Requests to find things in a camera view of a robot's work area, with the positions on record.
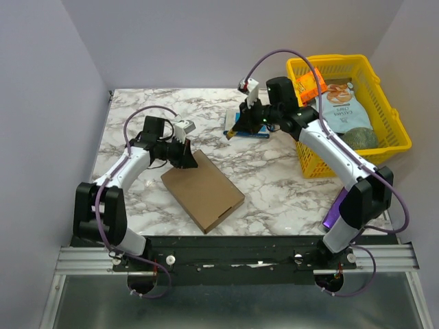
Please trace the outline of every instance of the cardboard box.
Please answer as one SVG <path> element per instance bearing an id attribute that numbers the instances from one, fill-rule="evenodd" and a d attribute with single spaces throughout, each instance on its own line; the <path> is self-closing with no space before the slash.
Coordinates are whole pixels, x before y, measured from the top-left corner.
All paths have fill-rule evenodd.
<path id="1" fill-rule="evenodd" d="M 200 150 L 193 154 L 196 169 L 173 168 L 163 184 L 198 227 L 207 233 L 244 202 L 244 194 Z"/>

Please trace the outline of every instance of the gray wall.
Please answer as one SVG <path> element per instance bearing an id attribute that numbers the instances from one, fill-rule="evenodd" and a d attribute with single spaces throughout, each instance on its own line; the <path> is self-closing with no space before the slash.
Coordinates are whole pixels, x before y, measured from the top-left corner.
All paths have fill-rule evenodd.
<path id="1" fill-rule="evenodd" d="M 59 0 L 0 9 L 0 327 L 37 328 L 108 93 Z"/>
<path id="2" fill-rule="evenodd" d="M 405 0 L 371 58 L 384 92 L 399 111 L 413 141 L 412 150 L 390 161 L 389 166 L 412 215 L 411 225 L 402 237 L 414 244 L 421 283 L 436 326 L 439 326 L 438 16 L 437 0 Z M 393 222 L 400 225 L 403 214 L 396 201 L 391 215 Z"/>
<path id="3" fill-rule="evenodd" d="M 236 87 L 263 54 L 371 56 L 402 0 L 62 0 L 104 81 L 127 87 Z M 285 74 L 288 55 L 255 77 Z"/>

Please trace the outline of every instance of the marble countertop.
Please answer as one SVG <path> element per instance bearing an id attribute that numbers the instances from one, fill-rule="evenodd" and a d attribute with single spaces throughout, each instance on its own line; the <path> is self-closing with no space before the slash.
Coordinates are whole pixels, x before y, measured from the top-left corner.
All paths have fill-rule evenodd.
<path id="1" fill-rule="evenodd" d="M 246 196 L 244 204 L 207 235 L 322 234 L 318 226 L 341 182 L 337 178 L 304 179 L 293 139 L 285 133 L 275 132 L 269 139 L 226 140 L 226 110 L 238 108 L 243 100 L 234 89 L 116 90 L 93 179 L 105 174 L 122 154 L 122 127 L 130 114 L 147 105 L 167 106 L 195 123 L 197 129 L 188 135 L 192 151 L 201 149 Z M 264 91 L 261 100 L 268 102 Z M 147 114 L 172 117 L 161 110 L 145 111 L 131 120 L 130 138 L 142 130 Z M 170 168 L 167 164 L 144 171 L 125 192 L 128 226 L 144 235 L 203 235 L 161 182 L 160 176 Z M 373 224 L 389 227 L 390 223 L 380 217 Z"/>

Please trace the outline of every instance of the yellow basket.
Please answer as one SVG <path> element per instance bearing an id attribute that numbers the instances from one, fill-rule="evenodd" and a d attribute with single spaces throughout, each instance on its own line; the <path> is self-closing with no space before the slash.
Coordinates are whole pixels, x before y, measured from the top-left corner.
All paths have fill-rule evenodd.
<path id="1" fill-rule="evenodd" d="M 398 111 L 390 107 L 379 85 L 368 59 L 363 55 L 321 55 L 308 57 L 317 67 L 324 79 L 352 78 L 355 97 L 366 109 L 370 123 L 378 136 L 378 149 L 361 149 L 357 153 L 374 165 L 379 165 L 394 154 L 407 151 L 412 147 Z M 287 61 L 288 77 L 295 82 L 296 77 L 309 72 L 309 68 L 300 58 Z M 335 176 L 335 173 L 323 160 L 300 142 L 296 143 L 297 154 L 306 178 Z"/>

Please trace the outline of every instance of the purple cable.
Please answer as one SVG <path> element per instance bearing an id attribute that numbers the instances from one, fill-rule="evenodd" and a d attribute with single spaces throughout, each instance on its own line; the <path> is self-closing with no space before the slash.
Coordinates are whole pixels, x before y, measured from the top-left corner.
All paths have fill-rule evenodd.
<path id="1" fill-rule="evenodd" d="M 324 132 L 327 134 L 327 138 L 330 138 L 350 159 L 352 159 L 352 161 L 354 161 L 359 166 L 359 168 L 364 169 L 364 171 L 366 171 L 367 173 L 369 173 L 370 175 L 372 175 L 373 177 L 378 179 L 378 181 L 383 183 L 385 185 L 385 187 L 390 189 L 390 191 L 392 191 L 394 196 L 398 199 L 399 203 L 403 207 L 403 211 L 404 211 L 404 215 L 405 215 L 405 221 L 404 221 L 404 224 L 399 229 L 397 229 L 397 230 L 386 230 L 384 228 L 378 228 L 378 227 L 369 226 L 369 225 L 364 226 L 364 228 L 370 228 L 372 230 L 376 230 L 376 231 L 380 231 L 380 232 L 384 232 L 384 233 L 388 233 L 388 234 L 396 234 L 396 233 L 400 233 L 400 232 L 404 231 L 408 227 L 408 225 L 410 223 L 410 214 L 409 214 L 409 210 L 408 210 L 407 204 L 405 203 L 403 197 L 399 194 L 398 191 L 395 190 L 395 188 L 392 185 L 390 185 L 388 182 L 386 182 L 380 175 L 378 175 L 374 171 L 370 170 L 369 168 L 364 167 L 363 163 L 361 162 L 361 160 L 358 159 L 356 156 L 352 155 L 347 150 L 347 148 L 345 148 L 345 146 L 343 144 L 341 144 L 341 142 L 339 142 L 339 140 L 337 140 L 334 137 L 334 135 L 332 135 L 329 132 L 327 126 L 324 124 L 323 109 L 322 109 L 322 88 L 320 87 L 320 84 L 317 83 L 318 77 L 317 77 L 316 70 L 314 70 L 314 66 L 310 63 L 310 61 L 308 61 L 308 59 L 306 57 L 304 57 L 304 55 L 298 53 L 297 51 L 291 50 L 291 49 L 277 49 L 277 50 L 271 51 L 271 52 L 267 53 L 266 55 L 264 55 L 260 60 L 258 60 L 257 63 L 250 69 L 250 72 L 246 76 L 246 81 L 253 74 L 254 70 L 256 70 L 256 68 L 265 59 L 269 58 L 271 55 L 274 55 L 275 53 L 292 53 L 292 54 L 302 58 L 305 61 L 305 63 L 307 63 L 309 69 L 313 73 L 314 80 L 316 81 L 316 84 L 317 84 L 317 90 L 318 90 L 318 116 L 319 116 L 320 125 L 322 126 L 322 129 L 324 130 Z"/>
<path id="2" fill-rule="evenodd" d="M 363 286 L 363 288 L 361 288 L 353 293 L 332 293 L 330 291 L 327 291 L 325 288 L 322 289 L 322 291 L 324 291 L 325 293 L 327 293 L 328 295 L 331 295 L 333 297 L 355 297 L 356 295 L 363 293 L 364 291 L 367 290 L 368 287 L 370 287 L 370 284 L 375 279 L 375 276 L 377 274 L 377 262 L 375 261 L 375 258 L 372 255 L 372 253 L 369 251 L 369 249 L 366 249 L 365 247 L 361 247 L 359 245 L 353 245 L 353 244 L 350 244 L 350 246 L 354 249 L 361 249 L 361 250 L 368 253 L 368 255 L 370 256 L 370 259 L 372 260 L 372 264 L 373 264 L 372 276 L 370 277 L 369 281 Z"/>
<path id="3" fill-rule="evenodd" d="M 160 108 L 162 110 L 166 110 L 166 111 L 172 113 L 175 117 L 177 116 L 177 114 L 173 110 L 171 110 L 170 108 L 166 108 L 165 106 L 160 106 L 160 105 L 146 106 L 144 108 L 141 108 L 141 109 L 133 112 L 126 119 L 126 121 L 125 121 L 125 123 L 123 125 L 123 139 L 125 140 L 125 145 L 126 145 L 126 148 L 127 148 L 127 151 L 128 151 L 128 156 L 126 156 L 121 161 L 121 163 L 119 163 L 119 165 L 115 168 L 115 170 L 113 170 L 110 173 L 110 176 L 107 177 L 104 180 L 104 183 L 102 183 L 102 185 L 99 187 L 99 189 L 97 190 L 97 193 L 96 193 L 95 215 L 96 215 L 97 229 L 99 230 L 99 234 L 101 236 L 102 241 L 104 242 L 105 247 L 108 250 L 110 250 L 110 251 L 119 251 L 119 250 L 117 250 L 117 248 L 112 248 L 111 247 L 111 244 L 110 244 L 110 242 L 108 241 L 108 239 L 107 239 L 107 237 L 105 235 L 104 225 L 102 224 L 101 215 L 100 215 L 100 212 L 99 212 L 99 205 L 100 205 L 100 202 L 101 202 L 100 200 L 101 200 L 102 192 L 104 191 L 104 188 L 109 183 L 109 181 L 111 181 L 111 179 L 119 172 L 119 170 L 125 165 L 125 163 L 128 161 L 128 159 L 131 156 L 131 145 L 130 145 L 130 141 L 128 140 L 128 133 L 127 133 L 128 123 L 130 122 L 130 120 L 133 117 L 138 115 L 138 113 L 143 112 L 144 110 L 152 109 L 152 108 Z M 148 260 L 148 259 L 136 256 L 136 255 L 133 255 L 133 254 L 125 253 L 125 255 L 130 257 L 130 258 L 133 258 L 133 259 L 136 259 L 136 260 L 140 260 L 141 262 L 157 266 L 158 268 L 160 268 L 161 270 L 163 270 L 166 273 L 166 276 L 168 278 L 167 289 L 164 292 L 159 293 L 158 295 L 142 295 L 142 294 L 137 293 L 136 291 L 132 290 L 132 292 L 135 295 L 138 295 L 138 296 L 140 296 L 142 298 L 146 298 L 146 299 L 149 299 L 149 300 L 153 300 L 153 299 L 160 298 L 160 297 L 164 296 L 170 290 L 170 288 L 171 288 L 171 275 L 169 274 L 169 272 L 167 271 L 167 269 L 164 266 L 162 266 L 162 265 L 160 265 L 160 264 L 158 264 L 156 262 L 153 262 L 151 260 Z"/>

